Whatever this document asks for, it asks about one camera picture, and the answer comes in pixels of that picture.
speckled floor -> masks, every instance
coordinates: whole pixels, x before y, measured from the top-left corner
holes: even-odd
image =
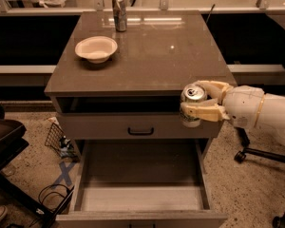
[[[55,183],[61,175],[61,158],[45,146],[51,126],[48,118],[54,116],[51,110],[34,107],[18,107],[15,111],[7,109],[6,113],[7,119],[18,120],[26,126],[25,139],[29,142],[29,147],[11,162],[15,173],[9,180],[36,200],[42,189]],[[248,135],[251,147],[285,154],[285,147],[271,136],[259,131],[249,132]],[[285,164],[251,155],[239,164],[234,161],[234,156],[240,149],[236,130],[225,123],[204,160],[213,208],[228,215],[222,228],[272,227],[273,217],[282,216],[285,211]],[[77,168],[78,163],[68,173],[72,181]],[[53,196],[46,200],[46,205],[55,208],[58,202],[59,197]],[[36,216],[1,190],[0,204],[9,208],[9,214],[0,223],[0,228],[12,223],[41,227],[38,222],[34,224]]]

caster wheel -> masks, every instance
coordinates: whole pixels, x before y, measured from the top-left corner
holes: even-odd
[[[275,217],[273,220],[274,228],[285,228],[285,218]]]
[[[245,153],[238,151],[237,154],[235,155],[235,161],[242,163],[246,159]]]

concrete floor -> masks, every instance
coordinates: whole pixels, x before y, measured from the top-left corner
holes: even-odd
[[[22,122],[27,128],[25,139],[29,142],[29,147],[11,162],[15,173],[9,180],[36,200],[42,189],[55,183],[61,175],[61,158],[45,146],[51,126],[48,118],[54,116],[54,111],[42,107],[7,108],[6,119]],[[285,154],[285,147],[271,136],[255,130],[248,135],[251,147]],[[285,211],[285,164],[255,156],[247,156],[244,163],[238,164],[234,156],[240,149],[236,130],[225,123],[204,160],[213,209],[228,215],[222,228],[272,227],[274,216],[282,216]],[[78,165],[76,163],[68,173],[72,180],[69,187],[74,182]],[[54,191],[63,193],[64,189]],[[58,202],[59,197],[52,196],[45,204],[55,208]],[[36,217],[1,190],[0,204],[9,208],[0,228],[12,223],[41,227],[38,222],[32,225]]]

white robotic arm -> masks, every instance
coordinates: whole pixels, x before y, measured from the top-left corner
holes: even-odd
[[[285,145],[285,97],[265,94],[261,88],[246,85],[232,87],[212,81],[196,84],[202,86],[212,100],[204,103],[182,100],[182,114],[212,122],[228,120],[234,127],[244,129],[256,127]]]

open drawer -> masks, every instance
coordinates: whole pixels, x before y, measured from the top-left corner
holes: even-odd
[[[64,228],[214,228],[194,140],[87,142]]]

